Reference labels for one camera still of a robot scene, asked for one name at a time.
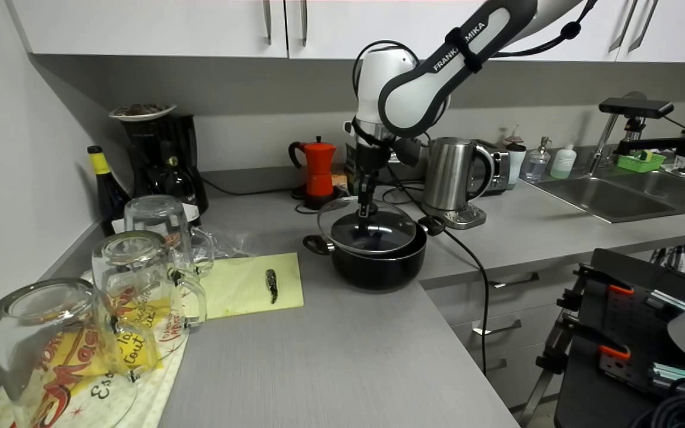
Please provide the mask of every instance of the pot handle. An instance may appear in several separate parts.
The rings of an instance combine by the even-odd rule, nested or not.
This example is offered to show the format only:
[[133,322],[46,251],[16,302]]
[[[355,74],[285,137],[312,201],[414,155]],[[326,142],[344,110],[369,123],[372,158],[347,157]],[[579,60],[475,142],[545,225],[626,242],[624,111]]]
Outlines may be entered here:
[[492,173],[495,173],[492,157],[482,144],[475,144],[474,157],[480,157],[480,161],[485,164],[485,175],[482,175],[482,186],[475,193],[466,193],[466,200],[482,194],[489,186]]
[[305,151],[303,149],[303,142],[293,142],[291,147],[287,147],[287,155],[291,155],[291,161],[296,164],[296,169],[303,169],[303,164],[297,161],[297,151]]
[[305,236],[303,244],[323,256],[334,255],[334,244],[326,242],[321,236]]

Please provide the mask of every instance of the coffee maker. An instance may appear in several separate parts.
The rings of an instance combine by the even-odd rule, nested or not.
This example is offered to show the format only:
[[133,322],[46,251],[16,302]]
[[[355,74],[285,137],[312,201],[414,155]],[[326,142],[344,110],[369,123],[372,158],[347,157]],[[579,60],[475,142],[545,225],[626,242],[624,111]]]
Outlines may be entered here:
[[129,133],[133,196],[173,194],[184,205],[194,205],[200,213],[208,211],[192,116],[166,113],[149,120],[122,123]]

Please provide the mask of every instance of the electric kettle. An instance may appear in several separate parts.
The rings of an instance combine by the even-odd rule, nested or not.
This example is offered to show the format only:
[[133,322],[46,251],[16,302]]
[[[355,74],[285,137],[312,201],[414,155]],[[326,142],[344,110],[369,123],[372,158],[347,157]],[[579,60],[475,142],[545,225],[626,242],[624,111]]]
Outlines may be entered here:
[[305,155],[305,194],[303,201],[312,208],[319,208],[336,194],[334,186],[334,157],[336,157],[336,144],[321,142],[321,135],[317,135],[317,142],[293,142],[287,147],[287,155],[297,169],[303,164],[297,161],[297,151]]
[[[485,166],[478,186],[470,186],[474,161]],[[437,137],[429,144],[429,177],[424,208],[447,227],[474,227],[485,224],[485,211],[468,205],[482,194],[492,177],[492,157],[480,141]]]

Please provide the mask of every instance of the red kettle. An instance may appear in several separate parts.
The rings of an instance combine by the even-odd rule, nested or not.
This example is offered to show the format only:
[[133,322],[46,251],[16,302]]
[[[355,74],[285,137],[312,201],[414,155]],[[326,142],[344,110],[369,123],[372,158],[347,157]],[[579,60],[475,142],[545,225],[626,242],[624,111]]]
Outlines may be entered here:
[[336,144],[323,142],[321,135],[317,135],[317,142],[293,142],[287,147],[287,155],[297,169],[303,164],[297,161],[297,151],[305,155],[305,205],[307,206],[321,206],[336,194],[334,186],[334,157]]

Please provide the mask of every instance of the mug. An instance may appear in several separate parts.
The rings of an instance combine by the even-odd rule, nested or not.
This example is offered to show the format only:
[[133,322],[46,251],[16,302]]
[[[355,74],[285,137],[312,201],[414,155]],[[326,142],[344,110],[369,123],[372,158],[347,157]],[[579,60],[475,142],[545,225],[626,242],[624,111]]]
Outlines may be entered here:
[[91,256],[96,286],[105,292],[112,314],[153,333],[155,352],[142,358],[145,366],[156,366],[156,358],[178,350],[185,327],[205,319],[205,303],[181,298],[200,290],[185,280],[173,288],[168,256],[164,237],[149,230],[110,236]]
[[0,369],[16,425],[79,425],[77,408],[87,406],[103,414],[96,424],[114,425],[136,400],[136,374],[120,347],[124,338],[142,347],[153,343],[120,322],[106,300],[81,277],[41,280],[5,295]]
[[200,274],[213,263],[213,237],[190,227],[184,205],[172,194],[133,196],[124,208],[127,230],[153,230],[164,237],[181,270]]

